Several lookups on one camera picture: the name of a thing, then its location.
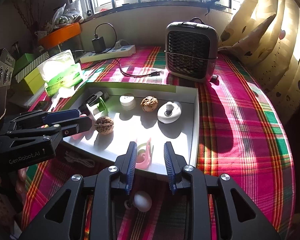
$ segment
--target white egg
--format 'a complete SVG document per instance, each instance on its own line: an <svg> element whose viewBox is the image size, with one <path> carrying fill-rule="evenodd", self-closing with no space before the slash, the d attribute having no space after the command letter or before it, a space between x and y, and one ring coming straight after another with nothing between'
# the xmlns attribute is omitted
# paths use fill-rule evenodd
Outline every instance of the white egg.
<svg viewBox="0 0 300 240"><path fill-rule="evenodd" d="M133 205L141 212L147 212L152 206L150 195L144 191L137 191L133 198Z"/></svg>

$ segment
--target plaid tablecloth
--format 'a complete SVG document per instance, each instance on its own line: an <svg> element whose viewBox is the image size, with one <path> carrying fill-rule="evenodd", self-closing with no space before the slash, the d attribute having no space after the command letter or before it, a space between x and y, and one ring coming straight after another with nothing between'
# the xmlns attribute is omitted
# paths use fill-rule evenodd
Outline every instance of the plaid tablecloth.
<svg viewBox="0 0 300 240"><path fill-rule="evenodd" d="M295 181L293 160L287 137L270 101L242 64L233 57L218 55L215 73L219 83L194 83L168 74L160 47L137 48L136 53L121 58L124 71L145 74L160 70L157 77L124 77L113 60L82 64L87 82L148 82L197 87L200 102L200 137L197 168L206 174L230 174L272 222L285 239L294 212ZM61 99L59 110L67 99ZM57 149L62 155L63 147ZM86 168L53 159L28 170L26 202L22 225L25 228L51 196L74 173L96 174L104 166ZM118 239L183 239L186 204L172 197L167 183L136 177L133 191L152 194L149 212L125 210L116 203ZM86 238L90 216L87 216ZM212 222L215 239L215 223Z"/></svg>

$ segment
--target walnut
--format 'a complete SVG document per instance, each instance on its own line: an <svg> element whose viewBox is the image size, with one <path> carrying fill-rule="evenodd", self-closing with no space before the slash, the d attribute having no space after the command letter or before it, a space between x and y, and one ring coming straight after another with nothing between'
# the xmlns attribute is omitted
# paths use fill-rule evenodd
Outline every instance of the walnut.
<svg viewBox="0 0 300 240"><path fill-rule="evenodd" d="M100 134L109 134L113 131L114 122L108 116L102 116L96 120L94 127Z"/></svg>
<svg viewBox="0 0 300 240"><path fill-rule="evenodd" d="M141 101L141 107L145 112L152 112L158 106L158 100L155 97L149 96Z"/></svg>

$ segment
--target windowsill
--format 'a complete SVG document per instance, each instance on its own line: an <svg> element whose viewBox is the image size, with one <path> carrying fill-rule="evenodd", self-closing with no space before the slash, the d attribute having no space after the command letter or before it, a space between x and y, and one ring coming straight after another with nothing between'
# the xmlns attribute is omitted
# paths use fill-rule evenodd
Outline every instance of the windowsill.
<svg viewBox="0 0 300 240"><path fill-rule="evenodd" d="M116 12L121 12L121 11L125 11L125 10L141 8L141 7L162 6L162 5L179 5L179 6L193 6L193 7L207 8L207 3L205 3L205 2L200 3L200 2L194 2L194 1L173 0L173 1L150 1L150 2L132 3L132 4L127 4L127 5L123 5L120 7L116 7L116 8L111 8L111 9L108 9L103 12L98 12L96 14L86 17L82 23L88 22L95 18L104 16L104 15L108 15L111 13L116 13ZM221 5L210 6L210 9L233 14L232 9L225 7L225 6L221 6Z"/></svg>

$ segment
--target power strip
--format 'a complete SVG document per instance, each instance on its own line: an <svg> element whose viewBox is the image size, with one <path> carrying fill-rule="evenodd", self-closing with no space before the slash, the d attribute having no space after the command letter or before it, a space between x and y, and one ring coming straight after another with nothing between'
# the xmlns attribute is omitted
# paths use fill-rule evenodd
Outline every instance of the power strip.
<svg viewBox="0 0 300 240"><path fill-rule="evenodd" d="M110 51L102 54L89 52L80 58L80 62L87 63L87 62L92 62L97 60L105 60L109 58L129 57L132 54L135 54L135 52L136 52L135 45L122 46L119 49L111 49Z"/></svg>

